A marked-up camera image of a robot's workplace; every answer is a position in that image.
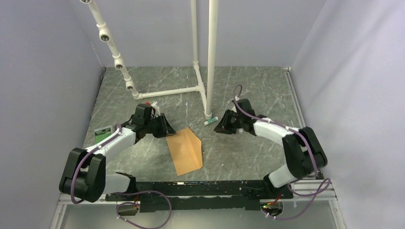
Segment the green white glue stick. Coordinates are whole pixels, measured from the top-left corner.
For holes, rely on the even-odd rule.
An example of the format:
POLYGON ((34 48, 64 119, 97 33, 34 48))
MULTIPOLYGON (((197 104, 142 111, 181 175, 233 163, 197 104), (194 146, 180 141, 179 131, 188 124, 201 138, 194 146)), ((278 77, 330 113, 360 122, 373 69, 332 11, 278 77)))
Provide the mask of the green white glue stick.
POLYGON ((216 116, 216 117, 213 117, 213 118, 211 118, 211 119, 205 121, 203 124, 204 124, 204 125, 210 125, 210 124, 212 124, 212 123, 214 123, 214 122, 216 122, 216 121, 218 121, 218 120, 219 120, 219 118, 216 116))

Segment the brown paper envelope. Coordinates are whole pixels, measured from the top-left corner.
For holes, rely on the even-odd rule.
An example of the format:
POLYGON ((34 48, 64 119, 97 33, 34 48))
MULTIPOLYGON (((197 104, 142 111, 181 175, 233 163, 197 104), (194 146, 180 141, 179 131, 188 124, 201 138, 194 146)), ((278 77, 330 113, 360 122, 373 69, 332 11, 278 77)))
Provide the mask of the brown paper envelope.
POLYGON ((203 167, 202 142, 189 128, 166 137, 177 176, 203 167))

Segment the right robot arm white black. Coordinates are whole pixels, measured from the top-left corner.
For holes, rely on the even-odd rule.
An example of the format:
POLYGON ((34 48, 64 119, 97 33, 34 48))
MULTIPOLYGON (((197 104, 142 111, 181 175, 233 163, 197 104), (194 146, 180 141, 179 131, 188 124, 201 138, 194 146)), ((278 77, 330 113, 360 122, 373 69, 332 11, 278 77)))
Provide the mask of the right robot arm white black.
POLYGON ((235 102, 233 110, 227 109, 214 131, 232 135, 239 129, 283 147, 283 164, 264 177, 266 183, 263 185, 263 192, 269 198, 275 198, 280 194, 282 186, 316 174, 328 163, 312 128, 294 128, 264 115, 257 116, 248 99, 235 102))

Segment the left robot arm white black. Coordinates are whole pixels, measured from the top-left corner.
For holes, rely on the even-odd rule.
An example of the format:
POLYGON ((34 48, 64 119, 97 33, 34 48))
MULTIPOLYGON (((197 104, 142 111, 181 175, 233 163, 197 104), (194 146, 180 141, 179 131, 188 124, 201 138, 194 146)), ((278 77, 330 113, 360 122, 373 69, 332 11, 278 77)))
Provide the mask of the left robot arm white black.
POLYGON ((139 104, 127 121, 116 125, 112 135, 93 146, 70 151, 59 184, 60 192, 69 195, 74 204, 94 203, 107 194, 132 200, 138 191, 136 178, 122 172, 108 175, 106 167, 114 157, 146 135, 165 138, 176 135, 176 131, 158 107, 139 104))

